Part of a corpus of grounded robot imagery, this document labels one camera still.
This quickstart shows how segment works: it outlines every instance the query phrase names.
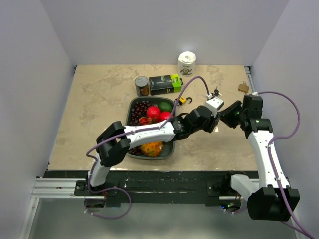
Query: avocado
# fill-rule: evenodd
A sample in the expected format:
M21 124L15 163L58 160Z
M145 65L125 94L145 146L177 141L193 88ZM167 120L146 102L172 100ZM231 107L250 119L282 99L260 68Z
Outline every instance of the avocado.
M169 102L165 102L165 101L159 103L158 107L160 108L162 112L164 111L172 112L173 110L173 106Z

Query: paper roll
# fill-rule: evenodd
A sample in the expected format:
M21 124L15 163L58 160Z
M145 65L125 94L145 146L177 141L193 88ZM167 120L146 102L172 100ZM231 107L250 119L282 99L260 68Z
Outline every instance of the paper roll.
M190 51L185 51L178 58L178 73L182 76L191 76L195 71L196 55Z

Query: gray wall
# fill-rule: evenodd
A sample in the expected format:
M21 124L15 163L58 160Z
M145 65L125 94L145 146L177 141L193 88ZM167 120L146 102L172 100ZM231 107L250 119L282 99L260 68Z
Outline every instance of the gray wall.
M40 1L0 1L1 238L18 238L71 77L70 60Z
M301 112L296 136L276 144L284 173L298 188L298 205L304 226L319 237L319 1L290 0L264 49L253 65L257 90L286 93ZM275 135L289 134L296 126L296 113L280 97L265 97L265 117Z
M41 0L77 64L252 65L288 0Z

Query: can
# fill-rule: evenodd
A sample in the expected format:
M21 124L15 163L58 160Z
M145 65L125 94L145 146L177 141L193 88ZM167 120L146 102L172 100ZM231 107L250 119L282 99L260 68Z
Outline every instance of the can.
M148 96L149 95L149 81L145 76L138 76L135 79L136 94L138 96Z

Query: table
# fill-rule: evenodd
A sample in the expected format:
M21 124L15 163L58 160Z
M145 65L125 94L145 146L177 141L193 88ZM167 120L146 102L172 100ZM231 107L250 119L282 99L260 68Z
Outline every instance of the table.
M89 170L93 161L85 156L96 138L113 122L125 125L127 109L135 98L137 76L160 76L177 72L176 65L78 65L60 124L49 170ZM240 65L197 65L210 91L218 86L225 101L223 109L244 93L237 90L247 81ZM186 84L191 77L182 77ZM159 95L175 99L179 93ZM178 109L190 112L206 100L201 80L195 80L184 93L191 104ZM113 170L256 170L252 149L241 129L230 129L222 122L212 134L197 132L177 141L174 154L165 160L140 160L126 156Z

